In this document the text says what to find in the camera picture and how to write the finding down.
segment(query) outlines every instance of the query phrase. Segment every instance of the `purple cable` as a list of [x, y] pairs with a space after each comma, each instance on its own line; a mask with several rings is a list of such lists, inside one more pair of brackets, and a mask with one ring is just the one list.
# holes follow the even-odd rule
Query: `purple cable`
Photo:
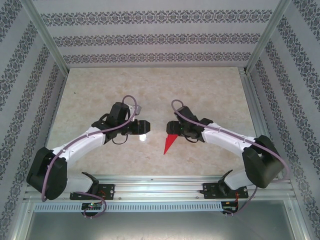
[[83, 211], [83, 215], [84, 215], [84, 218], [89, 218], [89, 219], [94, 219], [94, 218], [98, 218], [100, 217], [107, 209], [107, 203], [106, 201], [100, 197], [100, 196], [97, 196], [97, 195], [93, 195], [93, 194], [90, 194], [90, 193], [87, 193], [87, 192], [82, 192], [82, 191], [76, 191], [75, 192], [76, 194], [81, 194], [81, 195], [86, 195], [86, 196], [90, 196], [90, 197], [93, 197], [93, 198], [96, 198], [96, 199], [99, 199], [103, 202], [103, 205], [104, 205], [104, 209], [101, 211], [101, 212], [98, 212], [96, 215], [94, 216], [87, 216], [86, 215], [86, 211], [89, 209], [89, 208], [86, 208], [84, 211]]
[[[106, 130], [100, 130], [100, 131], [95, 131], [95, 132], [91, 132], [89, 133], [88, 135], [82, 135], [78, 138], [76, 138], [75, 140], [71, 141], [68, 145], [66, 145], [64, 148], [62, 148], [55, 156], [54, 158], [52, 159], [52, 161], [50, 162], [49, 166], [48, 166], [48, 169], [45, 173], [45, 177], [44, 177], [44, 181], [43, 181], [43, 186], [42, 186], [42, 191], [41, 191], [41, 200], [42, 202], [45, 202], [47, 200], [45, 194], [46, 194], [46, 188], [47, 188], [47, 182], [48, 182], [48, 177], [49, 177], [49, 174], [50, 174], [50, 171], [55, 163], [55, 161], [58, 159], [58, 157], [64, 152], [64, 150], [67, 150], [69, 147], [71, 147], [73, 144], [75, 144], [76, 142], [78, 142], [79, 140], [81, 139], [84, 139], [84, 138], [87, 138], [87, 136], [91, 136], [91, 135], [95, 135], [95, 134], [100, 134], [100, 133], [106, 133], [106, 132], [110, 132], [110, 131], [114, 131], [114, 130], [117, 130], [117, 129], [120, 129], [122, 127], [124, 127], [125, 125], [127, 125], [128, 123], [131, 122], [131, 120], [135, 117], [136, 115], [136, 112], [137, 112], [137, 107], [138, 107], [138, 104], [137, 104], [137, 101], [136, 99], [131, 96], [131, 95], [126, 95], [124, 96], [124, 98], [122, 99], [122, 102], [124, 103], [125, 102], [125, 99], [126, 98], [131, 98], [133, 101], [134, 101], [134, 111], [133, 111], [133, 114], [129, 117], [129, 119], [124, 122], [123, 124], [119, 125], [119, 126], [116, 126], [116, 127], [112, 127], [112, 128], [108, 128]], [[79, 194], [83, 194], [83, 195], [88, 195], [88, 196], [91, 196], [91, 197], [94, 197], [94, 198], [98, 198], [98, 199], [101, 199], [101, 197], [99, 196], [96, 196], [96, 195], [92, 195], [92, 194], [89, 194], [89, 193], [85, 193], [85, 192], [78, 192]]]
[[[266, 147], [264, 147], [264, 146], [261, 146], [260, 144], [257, 144], [257, 143], [255, 143], [255, 142], [253, 142], [253, 141], [250, 141], [250, 140], [247, 140], [247, 139], [245, 139], [244, 137], [238, 136], [238, 135], [236, 135], [236, 134], [234, 134], [234, 133], [232, 133], [232, 132], [229, 132], [229, 131], [227, 131], [227, 130], [219, 129], [219, 128], [213, 127], [213, 126], [207, 126], [207, 125], [204, 125], [204, 124], [201, 124], [201, 123], [199, 123], [199, 122], [192, 121], [192, 120], [186, 118], [185, 116], [183, 116], [181, 113], [179, 113], [179, 112], [175, 109], [175, 107], [174, 107], [174, 103], [175, 103], [175, 102], [181, 103], [182, 106], [184, 106], [184, 103], [183, 103], [181, 100], [179, 100], [179, 99], [175, 99], [175, 100], [173, 100], [173, 101], [171, 102], [171, 107], [172, 107], [172, 109], [173, 109], [173, 111], [174, 111], [175, 114], [177, 114], [180, 118], [188, 121], [189, 123], [195, 124], [195, 125], [200, 126], [200, 127], [203, 127], [203, 128], [211, 129], [211, 130], [214, 130], [214, 131], [220, 131], [220, 132], [225, 133], [225, 134], [227, 134], [227, 135], [229, 135], [229, 136], [231, 136], [231, 137], [234, 137], [234, 138], [236, 138], [236, 139], [239, 139], [239, 140], [241, 140], [241, 141], [244, 141], [244, 142], [247, 142], [247, 143], [249, 143], [249, 144], [251, 144], [251, 145], [254, 145], [254, 146], [256, 146], [256, 147], [258, 147], [258, 148], [260, 148], [260, 149], [268, 152], [269, 154], [275, 156], [275, 157], [283, 164], [286, 173], [285, 173], [285, 177], [284, 177], [284, 178], [278, 179], [278, 180], [273, 180], [272, 183], [283, 182], [284, 180], [287, 180], [287, 179], [289, 178], [290, 169], [289, 169], [287, 163], [285, 162], [285, 160], [283, 160], [278, 154], [276, 154], [275, 152], [271, 151], [270, 149], [268, 149], [268, 148], [266, 148]], [[252, 194], [251, 197], [248, 199], [248, 201], [246, 201], [246, 203], [242, 206], [242, 208], [240, 208], [236, 213], [234, 213], [234, 215], [237, 214], [237, 213], [239, 213], [239, 212], [242, 212], [242, 210], [245, 209], [245, 208], [248, 206], [248, 204], [251, 202], [251, 200], [255, 197], [255, 194], [256, 194], [257, 190], [258, 190], [258, 187], [256, 186], [253, 194]]]

